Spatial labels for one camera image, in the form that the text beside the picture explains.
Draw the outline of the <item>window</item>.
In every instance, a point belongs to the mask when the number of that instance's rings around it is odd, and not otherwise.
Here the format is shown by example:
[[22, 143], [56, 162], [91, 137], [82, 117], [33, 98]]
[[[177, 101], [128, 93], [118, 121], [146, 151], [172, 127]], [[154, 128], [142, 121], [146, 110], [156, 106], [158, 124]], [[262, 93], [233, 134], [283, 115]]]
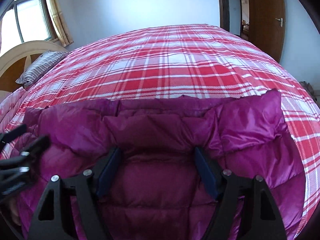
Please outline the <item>window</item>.
[[46, 0], [15, 0], [1, 20], [1, 55], [24, 42], [56, 38]]

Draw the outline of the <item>red white plaid bedspread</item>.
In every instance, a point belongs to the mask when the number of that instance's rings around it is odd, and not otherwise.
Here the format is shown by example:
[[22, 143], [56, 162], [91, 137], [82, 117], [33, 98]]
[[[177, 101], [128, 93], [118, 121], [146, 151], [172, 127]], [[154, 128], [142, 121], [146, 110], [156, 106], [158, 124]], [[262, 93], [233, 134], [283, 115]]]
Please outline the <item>red white plaid bedspread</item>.
[[240, 98], [281, 92], [281, 108], [304, 166], [297, 237], [319, 203], [319, 107], [299, 82], [256, 46], [207, 24], [145, 28], [71, 51], [28, 91], [5, 131], [26, 108], [107, 99]]

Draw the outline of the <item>yellow curtain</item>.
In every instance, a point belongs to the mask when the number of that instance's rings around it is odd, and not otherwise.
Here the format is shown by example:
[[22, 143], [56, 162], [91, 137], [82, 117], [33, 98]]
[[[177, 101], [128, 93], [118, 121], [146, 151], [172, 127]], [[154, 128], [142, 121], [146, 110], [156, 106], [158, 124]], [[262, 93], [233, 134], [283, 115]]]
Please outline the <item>yellow curtain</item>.
[[60, 8], [59, 0], [46, 0], [46, 3], [57, 38], [63, 47], [71, 45], [74, 41]]

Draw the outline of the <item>clothes pile on floor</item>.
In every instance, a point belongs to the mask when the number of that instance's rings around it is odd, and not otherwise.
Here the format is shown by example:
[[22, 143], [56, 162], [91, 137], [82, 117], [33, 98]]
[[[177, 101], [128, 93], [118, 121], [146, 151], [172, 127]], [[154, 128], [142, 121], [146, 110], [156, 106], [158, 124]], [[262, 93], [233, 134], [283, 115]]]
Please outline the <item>clothes pile on floor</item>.
[[313, 90], [313, 87], [310, 85], [310, 83], [308, 83], [306, 81], [301, 81], [299, 84], [307, 91], [307, 93], [310, 95], [310, 97], [314, 101], [317, 101], [316, 93]]

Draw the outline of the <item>wooden headboard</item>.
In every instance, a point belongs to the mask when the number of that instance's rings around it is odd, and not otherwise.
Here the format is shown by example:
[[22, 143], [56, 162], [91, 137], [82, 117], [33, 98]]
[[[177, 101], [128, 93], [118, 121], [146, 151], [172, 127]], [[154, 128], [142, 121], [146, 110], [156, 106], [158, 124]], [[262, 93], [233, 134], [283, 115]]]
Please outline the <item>wooden headboard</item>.
[[29, 41], [15, 46], [1, 56], [1, 91], [13, 92], [20, 84], [16, 80], [44, 52], [68, 50], [49, 41]]

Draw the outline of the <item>pink floral quilt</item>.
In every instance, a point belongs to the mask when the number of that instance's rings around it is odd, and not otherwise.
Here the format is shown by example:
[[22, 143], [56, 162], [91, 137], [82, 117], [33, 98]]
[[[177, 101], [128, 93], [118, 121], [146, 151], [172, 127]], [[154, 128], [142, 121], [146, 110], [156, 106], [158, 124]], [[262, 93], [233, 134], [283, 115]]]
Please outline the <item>pink floral quilt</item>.
[[27, 91], [20, 87], [1, 102], [1, 132], [5, 131], [6, 126], [16, 115], [26, 96]]

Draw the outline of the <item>magenta down jacket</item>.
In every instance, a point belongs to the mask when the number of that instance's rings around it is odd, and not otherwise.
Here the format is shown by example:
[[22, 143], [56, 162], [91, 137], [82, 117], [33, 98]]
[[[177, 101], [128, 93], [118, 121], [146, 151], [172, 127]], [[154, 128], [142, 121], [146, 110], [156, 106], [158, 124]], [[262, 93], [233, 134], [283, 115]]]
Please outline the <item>magenta down jacket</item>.
[[40, 197], [55, 174], [69, 178], [95, 165], [113, 147], [124, 153], [111, 192], [99, 207], [114, 239], [200, 239], [216, 204], [193, 163], [196, 146], [238, 176], [262, 176], [288, 239], [300, 224], [305, 172], [281, 110], [281, 94], [240, 99], [93, 100], [28, 108], [27, 133], [16, 155], [48, 135], [51, 147], [37, 182], [17, 196], [28, 234]]

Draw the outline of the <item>dark door frame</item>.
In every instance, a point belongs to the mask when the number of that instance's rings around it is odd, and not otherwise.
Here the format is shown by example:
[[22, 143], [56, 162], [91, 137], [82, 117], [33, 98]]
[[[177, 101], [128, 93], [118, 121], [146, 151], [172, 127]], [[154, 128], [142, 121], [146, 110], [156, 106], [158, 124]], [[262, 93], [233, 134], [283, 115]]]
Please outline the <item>dark door frame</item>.
[[249, 0], [219, 0], [220, 27], [248, 41]]

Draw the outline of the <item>striped pillow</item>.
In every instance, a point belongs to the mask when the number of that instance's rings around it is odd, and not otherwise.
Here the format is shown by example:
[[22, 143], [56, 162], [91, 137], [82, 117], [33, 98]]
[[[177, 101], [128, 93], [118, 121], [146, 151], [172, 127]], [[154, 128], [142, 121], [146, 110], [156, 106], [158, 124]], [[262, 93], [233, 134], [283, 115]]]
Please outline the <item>striped pillow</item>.
[[62, 59], [68, 55], [65, 51], [48, 50], [41, 54], [15, 81], [24, 88], [35, 84], [49, 70], [56, 66]]

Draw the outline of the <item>brown wooden door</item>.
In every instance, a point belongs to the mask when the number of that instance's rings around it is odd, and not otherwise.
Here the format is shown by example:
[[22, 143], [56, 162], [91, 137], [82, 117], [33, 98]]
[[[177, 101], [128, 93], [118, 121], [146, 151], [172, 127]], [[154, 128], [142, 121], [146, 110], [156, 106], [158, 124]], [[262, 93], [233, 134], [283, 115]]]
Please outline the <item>brown wooden door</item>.
[[[275, 18], [283, 18], [280, 27]], [[280, 61], [285, 36], [284, 0], [249, 0], [249, 42]]]

